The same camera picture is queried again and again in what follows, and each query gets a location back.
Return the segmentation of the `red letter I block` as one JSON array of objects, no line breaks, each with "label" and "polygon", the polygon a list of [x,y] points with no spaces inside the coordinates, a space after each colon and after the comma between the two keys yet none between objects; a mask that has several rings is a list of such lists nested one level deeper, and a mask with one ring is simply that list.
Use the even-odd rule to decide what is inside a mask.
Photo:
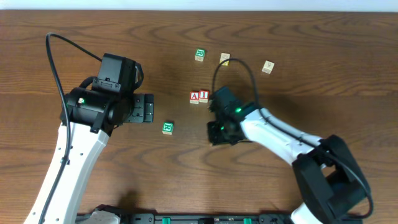
[{"label": "red letter I block", "polygon": [[199,102],[200,103],[207,103],[208,100],[209,100],[209,91],[200,90],[199,91]]}]

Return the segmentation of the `red letter A block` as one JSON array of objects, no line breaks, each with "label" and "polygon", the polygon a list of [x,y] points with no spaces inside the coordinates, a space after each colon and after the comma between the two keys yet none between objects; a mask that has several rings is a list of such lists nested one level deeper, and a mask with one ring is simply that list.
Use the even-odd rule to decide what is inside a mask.
[{"label": "red letter A block", "polygon": [[199,92],[198,91],[191,91],[190,92],[190,103],[191,104],[199,104]]}]

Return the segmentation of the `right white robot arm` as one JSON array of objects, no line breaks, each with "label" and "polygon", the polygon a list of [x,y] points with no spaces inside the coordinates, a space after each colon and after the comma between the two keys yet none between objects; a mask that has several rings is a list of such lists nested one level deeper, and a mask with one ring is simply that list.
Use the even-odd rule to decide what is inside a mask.
[{"label": "right white robot arm", "polygon": [[292,166],[303,199],[286,223],[362,223],[374,212],[370,186],[340,137],[321,138],[276,119],[265,108],[212,101],[213,145],[258,143]]}]

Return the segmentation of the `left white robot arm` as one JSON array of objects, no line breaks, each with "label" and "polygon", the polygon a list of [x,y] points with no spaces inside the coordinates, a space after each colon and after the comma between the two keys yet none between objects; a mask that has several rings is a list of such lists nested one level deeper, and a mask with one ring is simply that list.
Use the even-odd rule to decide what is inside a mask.
[{"label": "left white robot arm", "polygon": [[55,152],[26,223],[74,223],[94,165],[116,128],[154,120],[152,94],[74,88]]}]

